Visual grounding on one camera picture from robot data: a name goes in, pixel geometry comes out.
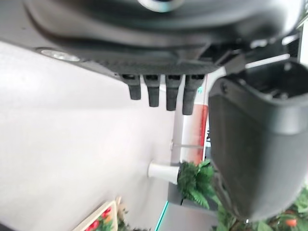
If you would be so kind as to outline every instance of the fern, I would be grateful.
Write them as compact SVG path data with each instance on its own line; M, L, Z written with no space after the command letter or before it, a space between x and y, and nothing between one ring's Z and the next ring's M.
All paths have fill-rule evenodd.
M193 201L195 201L196 203L200 204L205 208L210 208L207 199L202 195L202 193L198 192L197 190L191 190L189 191L189 194L193 199Z

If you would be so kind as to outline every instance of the light fixture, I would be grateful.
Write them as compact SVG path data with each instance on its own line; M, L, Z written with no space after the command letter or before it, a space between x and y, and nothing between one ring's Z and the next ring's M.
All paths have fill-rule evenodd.
M63 51L57 51L57 50L51 50L51 49L39 49L39 52L43 55L46 55L48 57L69 61L69 62L80 62L81 59L75 55L63 52Z
M175 10L184 3L184 0L138 0L145 8L159 13Z

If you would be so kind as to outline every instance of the red flower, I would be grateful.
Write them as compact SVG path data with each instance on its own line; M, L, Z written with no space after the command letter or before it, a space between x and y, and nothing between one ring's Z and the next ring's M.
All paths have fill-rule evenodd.
M297 220L296 219L288 219L288 220L285 220L285 224L289 227L295 227L297 225Z
M97 229L97 227L100 225L100 222L98 220L94 221L91 226L92 226L92 229Z
M108 216L108 213L103 212L102 218L106 218Z
M111 211L111 207L107 208L107 209L103 212L102 218L106 218L106 217L108 216L108 214L110 213L110 211Z
M111 207L107 208L104 213L109 213L111 211Z

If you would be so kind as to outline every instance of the potted plant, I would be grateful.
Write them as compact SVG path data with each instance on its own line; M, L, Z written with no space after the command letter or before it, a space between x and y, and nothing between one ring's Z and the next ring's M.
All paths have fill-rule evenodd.
M218 201L211 186L213 175L214 169L209 160L205 160L198 165L183 162L178 167L158 165L152 162L148 169L149 177L177 184L183 199L192 200L205 208L209 208L205 196Z
M214 200L218 204L218 226L214 227L213 231L308 231L307 187L303 188L297 200L282 213L257 222L241 221L229 213L215 195L211 185L214 169L210 161L203 161L197 166L194 163L184 162L176 167L178 171L174 168L168 166L151 168L150 165L149 176L177 184L183 198L190 199L205 208L209 208L206 198Z

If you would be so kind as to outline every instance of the green leaf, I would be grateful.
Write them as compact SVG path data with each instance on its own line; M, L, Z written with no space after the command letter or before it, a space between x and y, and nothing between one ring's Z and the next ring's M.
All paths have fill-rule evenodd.
M223 224L218 224L216 231L229 231L229 229Z
M199 167L199 168L203 168L203 167L207 166L209 163L211 163L211 161L210 161L209 159L206 159L205 161L202 161L202 162L198 165L198 167Z
M294 202L295 206L299 213L306 213L308 212L308 189L303 188L300 195Z
M205 208L210 208L208 205L207 199L197 190L191 190L189 191L191 195L191 199L194 200L196 203L200 204L201 206Z
M299 231L307 231L308 230L308 220L298 219L297 220L297 229Z
M257 231L273 231L273 229L264 222L259 222Z

